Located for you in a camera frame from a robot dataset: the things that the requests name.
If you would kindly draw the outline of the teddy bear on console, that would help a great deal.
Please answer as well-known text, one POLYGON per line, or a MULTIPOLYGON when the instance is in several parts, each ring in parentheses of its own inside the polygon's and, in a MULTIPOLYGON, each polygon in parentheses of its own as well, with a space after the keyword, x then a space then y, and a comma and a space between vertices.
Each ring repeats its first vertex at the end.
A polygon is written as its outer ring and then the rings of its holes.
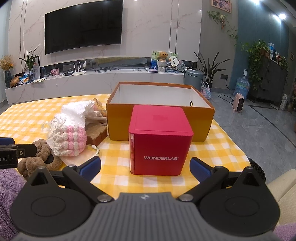
POLYGON ((160 51, 157 56, 158 61, 167 61, 168 53, 165 51, 160 51))

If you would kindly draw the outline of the white marble TV console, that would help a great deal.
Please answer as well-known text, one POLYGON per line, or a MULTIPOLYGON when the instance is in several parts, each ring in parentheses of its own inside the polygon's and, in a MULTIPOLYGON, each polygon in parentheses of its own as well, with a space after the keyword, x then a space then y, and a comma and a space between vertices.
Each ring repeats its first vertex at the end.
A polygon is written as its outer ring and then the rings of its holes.
POLYGON ((104 72, 87 71, 83 75, 47 77, 6 89, 8 104, 57 97, 110 94, 122 81, 183 84, 183 73, 149 73, 144 69, 120 69, 104 72))

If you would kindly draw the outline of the pink space heater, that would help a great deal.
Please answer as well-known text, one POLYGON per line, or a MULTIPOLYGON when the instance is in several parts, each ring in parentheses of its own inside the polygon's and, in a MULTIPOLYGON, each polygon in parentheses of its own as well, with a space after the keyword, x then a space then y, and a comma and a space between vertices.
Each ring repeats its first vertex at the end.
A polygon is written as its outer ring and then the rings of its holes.
POLYGON ((233 102, 233 110, 240 113, 243 109, 244 105, 244 96, 241 93, 237 93, 234 97, 234 102, 233 102))

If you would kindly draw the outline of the green plant in vase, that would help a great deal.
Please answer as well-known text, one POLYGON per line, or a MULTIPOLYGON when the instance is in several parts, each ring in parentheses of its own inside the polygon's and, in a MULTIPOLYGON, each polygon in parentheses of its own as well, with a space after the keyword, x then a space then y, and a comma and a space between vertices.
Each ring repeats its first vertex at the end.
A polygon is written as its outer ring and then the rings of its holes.
POLYGON ((34 50, 32 50, 32 49, 30 49, 29 51, 27 50, 25 57, 20 58, 20 60, 25 62, 25 64, 27 65, 27 68, 29 70, 29 74, 28 74, 29 82, 33 82, 36 79, 35 74, 33 72, 33 66, 34 66, 34 63, 35 63, 35 60, 37 57, 37 55, 35 54, 35 51, 38 49, 38 47, 40 45, 41 44, 39 44, 34 50))

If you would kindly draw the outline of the grey round trash bin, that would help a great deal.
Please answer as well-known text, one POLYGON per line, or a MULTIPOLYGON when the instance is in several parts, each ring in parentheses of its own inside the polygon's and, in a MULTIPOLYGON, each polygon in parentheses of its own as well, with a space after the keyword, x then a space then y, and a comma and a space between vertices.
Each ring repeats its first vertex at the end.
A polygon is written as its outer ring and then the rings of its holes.
POLYGON ((200 70, 188 69, 184 74, 184 84, 192 85, 196 90, 201 91, 201 84, 203 82, 203 73, 200 70))

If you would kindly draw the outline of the dark cabinet with plants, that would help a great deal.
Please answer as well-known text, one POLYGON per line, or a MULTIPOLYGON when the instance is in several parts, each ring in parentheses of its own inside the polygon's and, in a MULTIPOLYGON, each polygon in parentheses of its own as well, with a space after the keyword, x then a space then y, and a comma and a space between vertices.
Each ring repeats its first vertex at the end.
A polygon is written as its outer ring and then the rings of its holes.
POLYGON ((250 89, 247 97, 253 102, 268 102, 279 108, 288 77, 286 58, 276 55, 273 44, 262 40, 245 43, 241 50, 248 54, 250 89))

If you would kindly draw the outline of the black wall television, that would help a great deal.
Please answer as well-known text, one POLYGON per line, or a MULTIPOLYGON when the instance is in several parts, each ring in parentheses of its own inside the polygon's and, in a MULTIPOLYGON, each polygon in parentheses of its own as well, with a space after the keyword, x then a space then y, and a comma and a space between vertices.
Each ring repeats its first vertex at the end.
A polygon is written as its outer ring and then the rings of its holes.
POLYGON ((93 1, 45 15, 45 54, 97 45, 119 45, 123 1, 93 1))

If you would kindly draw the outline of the white wifi router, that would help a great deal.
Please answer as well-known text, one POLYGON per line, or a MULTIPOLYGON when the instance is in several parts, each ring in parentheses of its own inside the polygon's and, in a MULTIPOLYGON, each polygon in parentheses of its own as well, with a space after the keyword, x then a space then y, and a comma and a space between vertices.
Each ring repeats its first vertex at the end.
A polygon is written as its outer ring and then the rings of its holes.
POLYGON ((86 73, 86 61, 81 63, 78 61, 77 63, 73 63, 74 72, 72 75, 84 75, 86 73))

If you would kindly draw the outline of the pink white crochet item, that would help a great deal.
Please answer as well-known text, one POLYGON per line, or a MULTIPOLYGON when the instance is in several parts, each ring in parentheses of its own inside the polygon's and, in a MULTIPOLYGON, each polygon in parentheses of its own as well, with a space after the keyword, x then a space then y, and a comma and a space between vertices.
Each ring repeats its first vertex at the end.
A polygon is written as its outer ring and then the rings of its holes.
POLYGON ((85 149, 86 142, 85 128, 67 125, 65 120, 56 117, 50 121, 47 144, 55 156, 78 156, 85 149))

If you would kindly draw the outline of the brown plush knot toy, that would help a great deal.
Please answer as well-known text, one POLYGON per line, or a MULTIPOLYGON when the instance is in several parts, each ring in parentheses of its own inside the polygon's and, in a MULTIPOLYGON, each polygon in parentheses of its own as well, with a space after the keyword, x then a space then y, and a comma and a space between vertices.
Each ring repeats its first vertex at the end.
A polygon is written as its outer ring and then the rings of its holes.
POLYGON ((37 147, 37 153, 34 157, 23 158, 19 163, 17 170, 28 180, 29 177, 39 167, 46 167, 49 171, 58 171, 62 168, 62 160, 55 156, 45 139, 39 139, 33 144, 37 147))

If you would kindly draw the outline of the brown toast plush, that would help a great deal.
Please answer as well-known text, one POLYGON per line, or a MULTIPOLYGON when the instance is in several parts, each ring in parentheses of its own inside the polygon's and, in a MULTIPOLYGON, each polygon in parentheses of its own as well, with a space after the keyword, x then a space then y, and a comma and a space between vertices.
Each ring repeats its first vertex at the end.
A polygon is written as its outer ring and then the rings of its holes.
POLYGON ((86 126, 87 145, 98 146, 105 138, 107 138, 108 132, 106 126, 100 124, 90 123, 86 126))

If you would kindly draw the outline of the purple fuzzy cushion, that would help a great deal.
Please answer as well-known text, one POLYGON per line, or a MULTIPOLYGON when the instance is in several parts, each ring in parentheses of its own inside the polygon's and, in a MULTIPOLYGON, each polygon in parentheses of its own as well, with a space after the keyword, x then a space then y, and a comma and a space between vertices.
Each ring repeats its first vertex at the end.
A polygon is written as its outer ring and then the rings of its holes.
POLYGON ((11 240, 18 234, 11 221, 10 209, 25 183, 16 169, 1 169, 1 240, 11 240))

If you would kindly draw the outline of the blue water jug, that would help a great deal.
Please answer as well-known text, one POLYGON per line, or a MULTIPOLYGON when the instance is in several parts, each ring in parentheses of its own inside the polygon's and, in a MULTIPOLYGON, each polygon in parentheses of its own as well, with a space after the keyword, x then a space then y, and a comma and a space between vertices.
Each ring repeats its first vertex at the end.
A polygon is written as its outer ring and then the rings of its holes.
POLYGON ((233 96, 235 97, 236 94, 239 93, 244 97, 244 99, 246 99, 249 91, 249 87, 250 87, 250 84, 247 79, 247 69, 244 69, 243 77, 238 78, 236 81, 233 96))

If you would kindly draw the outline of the orange cardboard storage box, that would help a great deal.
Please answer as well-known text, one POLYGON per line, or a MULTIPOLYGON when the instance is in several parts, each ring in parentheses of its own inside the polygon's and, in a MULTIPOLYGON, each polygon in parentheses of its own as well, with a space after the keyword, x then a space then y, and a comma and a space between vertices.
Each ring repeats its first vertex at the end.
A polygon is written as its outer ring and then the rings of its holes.
POLYGON ((193 142, 204 142, 211 128, 215 108, 191 85, 119 82, 106 103, 109 137, 128 141, 128 128, 134 105, 181 107, 193 130, 193 142))

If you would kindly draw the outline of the red Wonderlab cube box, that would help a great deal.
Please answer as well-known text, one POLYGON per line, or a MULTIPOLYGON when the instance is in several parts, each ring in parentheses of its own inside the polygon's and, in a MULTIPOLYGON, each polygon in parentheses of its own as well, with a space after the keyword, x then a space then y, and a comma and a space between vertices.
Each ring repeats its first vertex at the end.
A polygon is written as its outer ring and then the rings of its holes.
POLYGON ((193 138, 181 107, 135 105, 128 133, 132 174, 180 175, 193 138))

